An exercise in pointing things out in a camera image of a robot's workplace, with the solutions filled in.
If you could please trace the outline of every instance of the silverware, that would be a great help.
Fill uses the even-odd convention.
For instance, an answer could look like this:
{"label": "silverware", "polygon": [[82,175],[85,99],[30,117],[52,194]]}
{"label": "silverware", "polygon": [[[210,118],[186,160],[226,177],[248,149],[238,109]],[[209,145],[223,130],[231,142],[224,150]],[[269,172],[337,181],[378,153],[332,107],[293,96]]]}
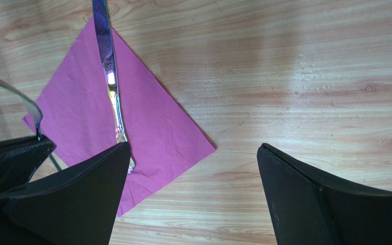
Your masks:
{"label": "silverware", "polygon": [[[103,64],[105,78],[107,81],[108,96],[113,108],[114,127],[116,131],[116,142],[128,142],[125,131],[122,112],[120,110],[119,85],[117,81],[116,60],[114,57],[113,39],[111,36],[110,20],[108,17],[106,0],[92,0],[93,20],[95,22],[96,39],[100,50],[100,58]],[[136,163],[131,157],[128,173],[130,174]]]}

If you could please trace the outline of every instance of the knife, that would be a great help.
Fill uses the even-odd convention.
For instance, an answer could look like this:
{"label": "knife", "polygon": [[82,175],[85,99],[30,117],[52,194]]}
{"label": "knife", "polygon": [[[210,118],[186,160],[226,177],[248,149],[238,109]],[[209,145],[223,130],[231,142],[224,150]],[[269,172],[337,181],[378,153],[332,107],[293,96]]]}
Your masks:
{"label": "knife", "polygon": [[[95,23],[96,39],[103,64],[104,75],[107,84],[108,96],[113,109],[116,142],[128,142],[125,131],[122,112],[120,110],[119,84],[117,80],[116,59],[114,56],[113,39],[111,36],[110,20],[108,17],[106,0],[92,0],[93,20]],[[134,158],[130,159],[128,173],[130,174],[136,163]]]}

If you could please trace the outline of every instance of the folded napkin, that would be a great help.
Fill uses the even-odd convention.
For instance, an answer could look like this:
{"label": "folded napkin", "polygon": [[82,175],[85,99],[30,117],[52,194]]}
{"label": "folded napkin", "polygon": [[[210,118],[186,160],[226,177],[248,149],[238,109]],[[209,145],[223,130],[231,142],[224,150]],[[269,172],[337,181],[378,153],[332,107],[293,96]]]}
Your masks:
{"label": "folded napkin", "polygon": [[[136,161],[127,177],[118,216],[215,151],[197,125],[113,30],[121,107]],[[42,133],[68,165],[115,143],[93,18],[76,38],[37,99]],[[34,131],[30,116],[22,119]]]}

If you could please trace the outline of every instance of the magenta paper napkin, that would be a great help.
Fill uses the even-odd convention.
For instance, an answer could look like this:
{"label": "magenta paper napkin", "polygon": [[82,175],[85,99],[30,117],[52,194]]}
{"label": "magenta paper napkin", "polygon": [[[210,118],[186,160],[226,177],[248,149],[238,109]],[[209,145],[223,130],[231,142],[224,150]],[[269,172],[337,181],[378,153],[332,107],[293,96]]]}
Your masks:
{"label": "magenta paper napkin", "polygon": [[[215,148],[114,30],[113,40],[122,112],[136,160],[117,212],[122,216]],[[42,133],[56,143],[55,153],[68,166],[116,144],[97,49],[91,18],[37,99]],[[30,116],[23,121],[34,130]]]}

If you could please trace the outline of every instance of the knife blade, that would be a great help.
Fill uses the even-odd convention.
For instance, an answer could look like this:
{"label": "knife blade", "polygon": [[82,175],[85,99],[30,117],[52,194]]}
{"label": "knife blade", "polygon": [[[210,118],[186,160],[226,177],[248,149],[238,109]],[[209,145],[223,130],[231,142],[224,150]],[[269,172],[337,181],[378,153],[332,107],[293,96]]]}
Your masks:
{"label": "knife blade", "polygon": [[[110,19],[107,11],[106,0],[92,0],[93,20],[95,23],[96,39],[100,53],[101,63],[107,84],[108,96],[113,110],[116,142],[128,142],[127,133],[120,108],[119,83],[117,80],[116,58],[111,35]],[[128,173],[135,167],[134,158],[130,159]]]}

